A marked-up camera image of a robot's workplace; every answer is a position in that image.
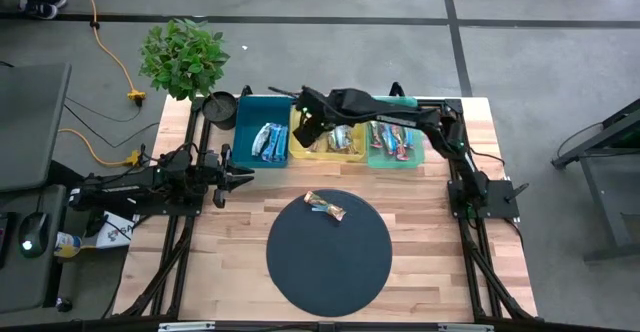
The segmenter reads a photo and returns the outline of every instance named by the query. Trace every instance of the teal bin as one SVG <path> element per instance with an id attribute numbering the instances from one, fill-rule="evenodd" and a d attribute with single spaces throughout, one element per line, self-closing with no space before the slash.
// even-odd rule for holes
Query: teal bin
<path id="1" fill-rule="evenodd" d="M 413 97 L 376 97 L 377 100 L 399 105 L 417 107 L 418 101 Z M 373 134 L 371 124 L 366 123 L 367 129 L 367 164 L 372 168 L 416 168 L 424 162 L 423 133 L 415 129 L 408 129 L 413 137 L 413 148 L 407 148 L 406 161 L 400 161 L 394 155 L 389 155 L 387 149 L 372 147 Z"/>
<path id="2" fill-rule="evenodd" d="M 251 155 L 256 135 L 266 123 L 277 123 L 289 127 L 292 99 L 289 97 L 246 96 L 238 100 L 238 117 L 233 138 L 233 162 L 248 168 L 283 168 L 287 166 L 289 153 L 285 146 L 285 160 L 266 162 L 260 156 Z"/>

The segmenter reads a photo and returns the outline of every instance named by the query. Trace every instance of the wooden tabletop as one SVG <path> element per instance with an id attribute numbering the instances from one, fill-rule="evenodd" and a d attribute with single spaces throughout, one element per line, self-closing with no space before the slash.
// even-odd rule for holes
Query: wooden tabletop
<path id="1" fill-rule="evenodd" d="M 463 98 L 471 145 L 500 156 L 486 98 Z M 183 143 L 189 102 L 167 99 L 154 156 Z M 194 141 L 199 141 L 202 117 Z M 233 142 L 233 131 L 213 128 L 209 148 Z M 271 224 L 292 199 L 309 190 L 336 188 L 364 198 L 382 216 L 393 243 L 391 274 L 380 294 L 362 310 L 331 320 L 370 322 L 472 321 L 460 232 L 450 216 L 447 162 L 425 142 L 425 163 L 416 169 L 371 169 L 366 164 L 290 159 L 285 169 L 257 169 L 255 180 L 229 194 L 225 209 L 205 198 L 196 219 L 180 309 L 181 320 L 317 321 L 280 293 L 267 270 Z M 490 178 L 504 176 L 500 162 L 475 156 Z M 133 234 L 114 313 L 129 307 L 158 269 L 168 218 L 145 221 Z M 525 258 L 517 234 L 502 220 L 486 221 L 494 268 L 521 306 L 536 314 Z M 486 283 L 479 279 L 490 313 Z M 173 275 L 168 279 L 168 305 Z"/>

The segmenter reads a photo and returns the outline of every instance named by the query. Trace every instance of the gray floor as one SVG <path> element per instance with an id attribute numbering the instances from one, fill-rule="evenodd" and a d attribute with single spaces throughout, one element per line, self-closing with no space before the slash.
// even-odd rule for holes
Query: gray floor
<path id="1" fill-rule="evenodd" d="M 110 13 L 446 17 L 443 0 L 96 0 Z M 638 20 L 640 0 L 455 0 L 460 18 Z M 88 12 L 88 0 L 70 0 Z M 137 76 L 137 49 L 152 24 L 103 23 L 103 41 L 147 90 L 140 117 L 119 124 L 74 108 L 113 142 L 159 119 L 164 94 Z M 269 85 L 319 89 L 354 86 L 385 93 L 400 81 L 415 96 L 459 96 L 448 27 L 347 25 L 216 25 L 232 56 L 219 88 L 255 92 Z M 554 170 L 549 161 L 574 131 L 602 120 L 638 98 L 640 30 L 463 28 L 474 96 L 490 99 L 507 172 L 531 187 L 519 197 L 531 282 L 541 317 L 550 321 L 638 329 L 639 259 L 586 265 L 582 255 L 608 245 L 579 166 Z M 84 22 L 0 22 L 0 60 L 16 65 L 70 62 L 69 95 L 109 115 L 126 118 L 121 71 L 98 49 Z M 63 127 L 87 133 L 96 152 L 119 160 L 155 129 L 111 149 L 65 112 Z M 80 173 L 113 173 L 97 165 L 75 136 L 61 135 L 55 156 Z M 71 228 L 81 215 L 71 217 Z M 117 283 L 124 251 L 86 254 L 65 268 L 65 290 L 76 301 L 69 314 L 33 310 L 0 315 L 0 325 L 97 318 Z"/>

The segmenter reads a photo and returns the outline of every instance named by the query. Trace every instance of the black pot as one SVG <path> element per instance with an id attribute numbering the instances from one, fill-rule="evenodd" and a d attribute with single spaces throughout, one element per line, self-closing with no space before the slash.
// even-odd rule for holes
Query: black pot
<path id="1" fill-rule="evenodd" d="M 230 130 L 236 126 L 238 102 L 229 92 L 213 92 L 204 100 L 202 114 L 221 130 Z"/>

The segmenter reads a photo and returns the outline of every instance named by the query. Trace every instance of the round mat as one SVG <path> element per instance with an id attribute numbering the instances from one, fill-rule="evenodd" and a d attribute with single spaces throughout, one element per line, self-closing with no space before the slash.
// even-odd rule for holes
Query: round mat
<path id="1" fill-rule="evenodd" d="M 269 233 L 269 274 L 296 307 L 344 316 L 382 290 L 391 270 L 391 238 L 378 212 L 360 197 L 337 190 L 314 193 L 346 211 L 342 222 L 312 211 L 304 196 L 293 200 Z"/>

